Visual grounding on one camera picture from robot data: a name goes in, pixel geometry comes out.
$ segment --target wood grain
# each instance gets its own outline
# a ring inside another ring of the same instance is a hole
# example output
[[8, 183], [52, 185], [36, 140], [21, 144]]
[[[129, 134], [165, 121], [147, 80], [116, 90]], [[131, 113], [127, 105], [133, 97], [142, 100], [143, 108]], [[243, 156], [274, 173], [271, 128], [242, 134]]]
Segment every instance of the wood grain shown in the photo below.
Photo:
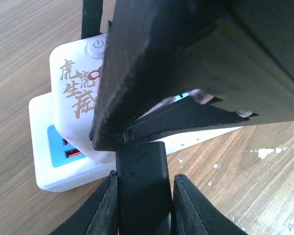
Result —
[[[40, 190], [30, 139], [28, 102], [50, 92], [49, 55], [79, 39], [81, 6], [81, 1], [0, 0], [0, 235], [48, 234], [101, 182], [64, 193]], [[264, 160], [255, 152], [276, 147], [288, 149]], [[244, 127], [171, 154], [168, 162], [171, 180], [186, 174], [248, 234], [291, 234], [294, 122]]]

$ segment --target white base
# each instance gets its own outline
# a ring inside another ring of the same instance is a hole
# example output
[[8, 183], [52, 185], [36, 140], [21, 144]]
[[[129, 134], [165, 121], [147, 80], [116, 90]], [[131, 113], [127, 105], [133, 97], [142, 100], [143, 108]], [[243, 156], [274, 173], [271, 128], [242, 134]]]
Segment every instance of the white base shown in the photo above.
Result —
[[[103, 178], [111, 170], [115, 170], [114, 152], [104, 152], [104, 156], [102, 156], [102, 152], [97, 152], [100, 157], [85, 157], [59, 167], [52, 166], [47, 133], [47, 128], [54, 124], [53, 96], [51, 93], [35, 97], [30, 101], [29, 117], [36, 182], [39, 188], [63, 192]], [[166, 145], [167, 154], [170, 154], [238, 128], [181, 133], [157, 141], [163, 141]], [[108, 161], [94, 160], [98, 158], [105, 158]]]

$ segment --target round button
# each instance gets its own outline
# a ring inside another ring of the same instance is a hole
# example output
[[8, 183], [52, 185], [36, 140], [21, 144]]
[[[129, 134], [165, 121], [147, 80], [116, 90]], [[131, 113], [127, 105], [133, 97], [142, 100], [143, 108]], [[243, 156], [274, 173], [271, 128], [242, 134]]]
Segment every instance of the round button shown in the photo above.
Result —
[[87, 44], [87, 51], [89, 55], [95, 59], [102, 59], [104, 57], [104, 38], [96, 37]]

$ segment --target wooden table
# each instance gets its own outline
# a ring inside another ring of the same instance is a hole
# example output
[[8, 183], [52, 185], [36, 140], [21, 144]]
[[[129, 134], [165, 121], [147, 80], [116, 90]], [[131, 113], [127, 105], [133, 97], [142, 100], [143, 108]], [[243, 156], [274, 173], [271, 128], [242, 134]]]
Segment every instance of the wooden table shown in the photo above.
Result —
[[[36, 186], [28, 102], [50, 92], [49, 55], [78, 40], [82, 1], [0, 0], [0, 235], [48, 234], [101, 180], [64, 193]], [[265, 159], [260, 148], [282, 148]], [[182, 164], [179, 157], [185, 157]], [[249, 234], [294, 232], [294, 122], [244, 127], [168, 156]]]

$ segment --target black vertical bar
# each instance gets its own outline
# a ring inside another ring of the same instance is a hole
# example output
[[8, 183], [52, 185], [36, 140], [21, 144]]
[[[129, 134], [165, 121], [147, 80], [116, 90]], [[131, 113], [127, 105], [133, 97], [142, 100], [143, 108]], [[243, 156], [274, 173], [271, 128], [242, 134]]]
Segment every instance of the black vertical bar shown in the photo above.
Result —
[[170, 235], [172, 194], [163, 142], [116, 152], [120, 235]]
[[82, 39], [100, 34], [102, 8], [103, 0], [83, 0]]

